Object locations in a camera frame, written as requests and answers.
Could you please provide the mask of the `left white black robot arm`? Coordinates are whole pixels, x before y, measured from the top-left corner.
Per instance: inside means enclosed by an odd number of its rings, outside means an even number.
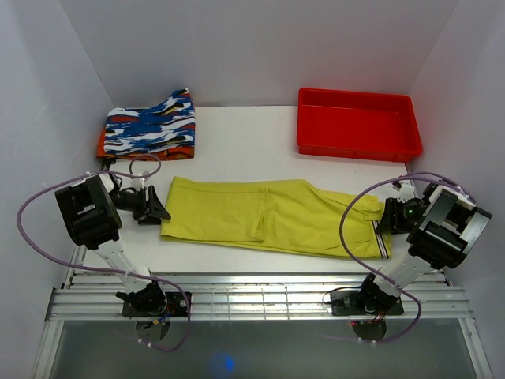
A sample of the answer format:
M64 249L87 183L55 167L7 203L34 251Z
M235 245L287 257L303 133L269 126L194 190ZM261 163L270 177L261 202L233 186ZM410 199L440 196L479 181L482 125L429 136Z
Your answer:
M167 296L151 278L148 268L137 265L120 242L119 211L130 212L140 225L160 225L171 215L153 186L122 189L112 174L94 174L55 193L70 238L100 256L120 277L124 291L116 296L137 312L161 314Z

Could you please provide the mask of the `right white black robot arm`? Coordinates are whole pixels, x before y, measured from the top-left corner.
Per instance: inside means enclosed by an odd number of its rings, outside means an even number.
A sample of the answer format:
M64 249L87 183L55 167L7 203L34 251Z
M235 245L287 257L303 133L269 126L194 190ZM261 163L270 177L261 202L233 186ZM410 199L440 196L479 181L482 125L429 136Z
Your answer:
M382 276L365 277L356 304L365 313L388 313L400 303L401 290L432 270L457 268L469 255L492 218L469 197L440 183L427 186L421 198L398 196L385 200L378 236L406 234L409 248L382 268Z

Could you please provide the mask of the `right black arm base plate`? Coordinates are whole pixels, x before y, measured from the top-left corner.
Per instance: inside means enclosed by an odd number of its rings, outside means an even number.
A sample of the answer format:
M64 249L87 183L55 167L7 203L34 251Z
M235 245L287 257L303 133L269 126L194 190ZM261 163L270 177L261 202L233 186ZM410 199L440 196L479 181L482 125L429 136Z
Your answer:
M351 287L335 289L330 292L329 305L333 316L400 316L404 314L401 300L398 300L390 309L382 310L371 302L357 298L359 290Z

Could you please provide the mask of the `yellow-green trousers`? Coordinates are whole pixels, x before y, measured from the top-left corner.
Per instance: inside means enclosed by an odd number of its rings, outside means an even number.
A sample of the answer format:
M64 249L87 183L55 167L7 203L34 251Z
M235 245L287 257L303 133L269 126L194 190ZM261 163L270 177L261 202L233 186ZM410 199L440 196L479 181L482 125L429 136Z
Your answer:
M316 257L389 259L389 235L378 236L384 203L365 195L317 189L304 179L196 182L175 177L160 235L194 242Z

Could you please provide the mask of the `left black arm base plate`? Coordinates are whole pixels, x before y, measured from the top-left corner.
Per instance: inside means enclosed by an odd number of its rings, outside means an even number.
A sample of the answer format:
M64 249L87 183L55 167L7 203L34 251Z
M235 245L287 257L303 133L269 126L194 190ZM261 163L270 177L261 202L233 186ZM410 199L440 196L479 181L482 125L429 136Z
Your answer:
M163 313L154 314L146 311L135 310L130 304L124 302L120 314L123 317L161 317L166 314L169 314L172 317L186 317L188 315L188 307L191 305L193 300L192 292L186 291L186 298L184 298L184 296L178 291L166 291L165 296L167 302Z

